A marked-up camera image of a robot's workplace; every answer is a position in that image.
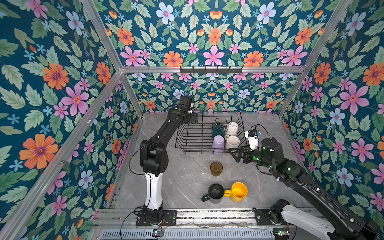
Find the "olive green glass cup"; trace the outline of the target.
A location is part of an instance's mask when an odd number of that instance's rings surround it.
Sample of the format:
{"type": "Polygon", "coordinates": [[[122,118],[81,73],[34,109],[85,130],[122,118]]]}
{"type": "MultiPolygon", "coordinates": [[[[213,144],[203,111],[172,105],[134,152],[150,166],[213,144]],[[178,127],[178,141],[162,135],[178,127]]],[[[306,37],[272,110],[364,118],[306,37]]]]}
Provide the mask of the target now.
{"type": "Polygon", "coordinates": [[[220,162],[213,162],[210,165],[210,171],[214,177],[218,177],[223,171],[223,165],[220,162]]]}

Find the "black wire dish rack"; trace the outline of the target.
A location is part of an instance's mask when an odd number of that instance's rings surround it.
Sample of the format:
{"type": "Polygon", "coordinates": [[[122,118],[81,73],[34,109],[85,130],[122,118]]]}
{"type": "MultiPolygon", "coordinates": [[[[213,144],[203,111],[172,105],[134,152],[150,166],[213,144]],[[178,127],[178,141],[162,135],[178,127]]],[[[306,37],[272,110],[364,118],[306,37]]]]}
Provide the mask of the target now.
{"type": "Polygon", "coordinates": [[[226,129],[231,122],[238,124],[237,137],[240,140],[239,146],[245,146],[247,140],[245,137],[242,113],[204,112],[199,113],[198,122],[196,124],[183,124],[178,128],[175,148],[183,150],[184,153],[212,153],[215,125],[221,124],[224,129],[226,129]]]}

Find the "red interior white mug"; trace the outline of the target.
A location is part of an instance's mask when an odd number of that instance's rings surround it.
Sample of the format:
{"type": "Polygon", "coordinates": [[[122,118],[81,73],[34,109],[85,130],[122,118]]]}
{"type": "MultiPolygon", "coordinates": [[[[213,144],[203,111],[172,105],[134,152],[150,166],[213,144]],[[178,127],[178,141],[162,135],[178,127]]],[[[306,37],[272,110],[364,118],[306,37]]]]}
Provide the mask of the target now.
{"type": "Polygon", "coordinates": [[[225,135],[225,140],[226,149],[236,149],[240,145],[240,139],[237,136],[225,135]]]}

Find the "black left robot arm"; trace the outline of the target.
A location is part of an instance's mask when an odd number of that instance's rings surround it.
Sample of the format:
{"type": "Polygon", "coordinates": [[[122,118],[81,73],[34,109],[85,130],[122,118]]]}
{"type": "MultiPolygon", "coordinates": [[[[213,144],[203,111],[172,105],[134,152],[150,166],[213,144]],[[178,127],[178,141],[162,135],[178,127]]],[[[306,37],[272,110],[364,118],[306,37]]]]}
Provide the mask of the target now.
{"type": "Polygon", "coordinates": [[[162,181],[169,164],[167,146],[175,131],[183,124],[196,124],[199,114],[193,112],[194,101],[181,96],[176,107],[168,115],[159,130],[140,145],[140,166],[146,177],[146,201],[139,213],[142,220],[157,225],[163,221],[162,181]]]}

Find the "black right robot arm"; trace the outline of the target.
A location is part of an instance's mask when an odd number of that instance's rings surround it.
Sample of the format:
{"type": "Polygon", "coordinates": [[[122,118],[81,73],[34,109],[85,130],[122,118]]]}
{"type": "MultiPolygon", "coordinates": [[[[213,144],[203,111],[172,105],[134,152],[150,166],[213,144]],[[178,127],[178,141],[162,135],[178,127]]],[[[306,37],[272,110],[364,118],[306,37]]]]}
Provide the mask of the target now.
{"type": "Polygon", "coordinates": [[[229,149],[229,153],[237,162],[268,168],[270,176],[300,194],[322,215],[322,218],[315,217],[279,199],[267,214],[253,209],[257,220],[295,225],[321,240],[375,240],[378,237],[380,227],[374,220],[364,220],[340,204],[303,167],[285,158],[282,145],[275,138],[263,139],[256,149],[242,146],[229,149]]]}

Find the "white faceted mug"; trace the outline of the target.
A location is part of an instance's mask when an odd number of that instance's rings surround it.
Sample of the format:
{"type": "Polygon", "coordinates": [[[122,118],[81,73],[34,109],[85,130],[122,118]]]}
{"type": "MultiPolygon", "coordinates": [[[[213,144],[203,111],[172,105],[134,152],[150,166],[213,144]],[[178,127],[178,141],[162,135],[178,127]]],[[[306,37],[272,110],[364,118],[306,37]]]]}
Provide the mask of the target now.
{"type": "Polygon", "coordinates": [[[236,136],[238,133],[239,125],[236,122],[230,122],[227,125],[225,135],[236,136]]]}

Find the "lilac plastic cup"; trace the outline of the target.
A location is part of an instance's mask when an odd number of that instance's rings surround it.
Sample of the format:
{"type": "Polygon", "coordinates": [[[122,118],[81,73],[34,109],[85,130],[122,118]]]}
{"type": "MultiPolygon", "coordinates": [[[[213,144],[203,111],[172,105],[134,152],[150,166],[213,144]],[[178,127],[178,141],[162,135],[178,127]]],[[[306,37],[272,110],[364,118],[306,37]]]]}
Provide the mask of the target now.
{"type": "Polygon", "coordinates": [[[214,154],[223,153],[225,150],[225,139],[221,135],[216,135],[212,143],[212,152],[214,154]]]}

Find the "green mug cream interior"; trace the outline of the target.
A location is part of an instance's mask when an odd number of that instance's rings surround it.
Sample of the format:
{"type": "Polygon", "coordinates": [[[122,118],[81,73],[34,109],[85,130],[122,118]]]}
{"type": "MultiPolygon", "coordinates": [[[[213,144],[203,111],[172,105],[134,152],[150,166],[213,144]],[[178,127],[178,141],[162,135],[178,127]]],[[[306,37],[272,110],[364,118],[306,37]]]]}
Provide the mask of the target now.
{"type": "Polygon", "coordinates": [[[215,123],[212,125],[212,138],[214,139],[216,136],[225,136],[225,128],[224,125],[221,123],[215,123]]]}

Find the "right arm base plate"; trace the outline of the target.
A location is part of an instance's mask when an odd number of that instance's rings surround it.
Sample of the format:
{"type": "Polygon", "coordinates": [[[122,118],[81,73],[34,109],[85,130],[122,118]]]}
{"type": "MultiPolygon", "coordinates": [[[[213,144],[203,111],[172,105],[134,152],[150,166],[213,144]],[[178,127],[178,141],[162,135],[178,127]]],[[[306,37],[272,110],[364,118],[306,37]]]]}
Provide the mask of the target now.
{"type": "Polygon", "coordinates": [[[256,222],[259,226],[286,226],[289,225],[288,222],[286,222],[281,213],[277,211],[272,211],[270,209],[257,209],[252,208],[252,211],[255,214],[256,222]]]}

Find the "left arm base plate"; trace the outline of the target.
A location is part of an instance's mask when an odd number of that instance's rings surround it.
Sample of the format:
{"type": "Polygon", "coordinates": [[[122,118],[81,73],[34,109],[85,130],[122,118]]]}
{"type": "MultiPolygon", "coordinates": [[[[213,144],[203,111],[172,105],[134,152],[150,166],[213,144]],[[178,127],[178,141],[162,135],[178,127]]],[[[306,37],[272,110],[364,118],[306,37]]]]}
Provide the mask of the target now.
{"type": "Polygon", "coordinates": [[[166,226],[175,226],[177,221],[176,210],[160,210],[154,211],[151,209],[146,209],[145,211],[139,211],[137,217],[136,226],[137,227],[159,227],[162,225],[166,226]]]}

